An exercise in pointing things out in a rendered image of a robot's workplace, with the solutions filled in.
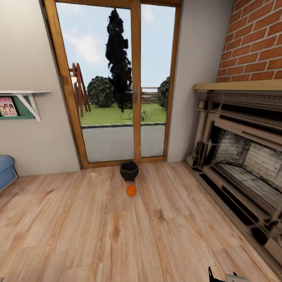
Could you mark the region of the pumpkin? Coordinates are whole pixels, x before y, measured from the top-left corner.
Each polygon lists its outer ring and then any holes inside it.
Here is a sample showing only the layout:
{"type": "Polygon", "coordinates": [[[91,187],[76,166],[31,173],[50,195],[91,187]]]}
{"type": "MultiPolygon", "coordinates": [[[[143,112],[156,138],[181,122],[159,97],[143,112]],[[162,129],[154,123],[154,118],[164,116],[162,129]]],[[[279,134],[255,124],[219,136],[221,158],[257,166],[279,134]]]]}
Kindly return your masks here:
{"type": "Polygon", "coordinates": [[[133,195],[136,194],[137,189],[136,189],[135,186],[130,185],[130,186],[127,188],[126,192],[127,192],[128,195],[133,196],[133,195]]]}

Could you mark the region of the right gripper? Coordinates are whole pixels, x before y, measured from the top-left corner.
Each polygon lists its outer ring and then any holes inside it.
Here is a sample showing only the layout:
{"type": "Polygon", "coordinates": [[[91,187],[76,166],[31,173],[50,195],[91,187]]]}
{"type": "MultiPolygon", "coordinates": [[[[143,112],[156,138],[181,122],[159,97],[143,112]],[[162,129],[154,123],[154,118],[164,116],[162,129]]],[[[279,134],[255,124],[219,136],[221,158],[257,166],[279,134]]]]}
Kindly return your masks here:
{"type": "Polygon", "coordinates": [[[212,271],[211,271],[211,268],[209,266],[209,278],[210,278],[210,282],[224,282],[224,281],[220,281],[219,279],[216,279],[213,277],[213,274],[212,274],[212,271]]]}

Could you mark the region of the cauldron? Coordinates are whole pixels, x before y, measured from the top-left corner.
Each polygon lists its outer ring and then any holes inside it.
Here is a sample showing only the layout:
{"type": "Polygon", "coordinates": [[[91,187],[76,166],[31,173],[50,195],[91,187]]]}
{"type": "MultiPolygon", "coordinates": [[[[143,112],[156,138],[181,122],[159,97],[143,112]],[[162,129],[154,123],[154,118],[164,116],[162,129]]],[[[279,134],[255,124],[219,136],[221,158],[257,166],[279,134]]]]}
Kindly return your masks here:
{"type": "Polygon", "coordinates": [[[120,174],[125,181],[133,182],[134,179],[137,177],[138,173],[139,173],[138,165],[133,161],[122,163],[120,165],[120,174]]]}

